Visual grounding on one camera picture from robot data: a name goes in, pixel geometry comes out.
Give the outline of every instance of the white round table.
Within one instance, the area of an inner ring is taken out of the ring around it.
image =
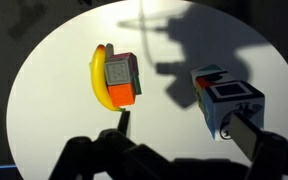
[[[288,66],[253,29],[185,1],[122,1],[83,13],[48,35],[13,84],[7,135],[24,179],[48,179],[68,139],[115,128],[120,113],[93,94],[88,63],[98,44],[133,52],[142,95],[130,139],[174,158],[229,158],[250,165],[233,141],[212,139],[193,96],[189,70],[218,64],[265,94],[264,128],[288,139]],[[97,178],[107,179],[102,174]]]

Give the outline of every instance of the cube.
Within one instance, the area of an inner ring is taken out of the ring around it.
[[[264,94],[244,81],[238,81],[217,65],[191,71],[194,93],[216,141],[231,139],[230,117],[239,113],[263,128]]]
[[[105,63],[105,76],[108,85],[126,84],[131,82],[131,74],[127,59]]]
[[[134,104],[135,92],[131,83],[108,86],[113,106],[126,106]]]
[[[133,53],[123,53],[123,54],[115,54],[111,56],[108,61],[121,61],[127,60],[130,67],[131,74],[138,75],[138,66],[137,66],[137,58]]]

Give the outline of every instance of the banana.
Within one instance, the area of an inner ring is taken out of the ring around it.
[[[97,100],[107,109],[111,111],[124,111],[125,109],[123,108],[113,106],[111,97],[108,93],[104,73],[105,58],[105,46],[100,44],[93,54],[92,62],[89,63],[94,94]]]

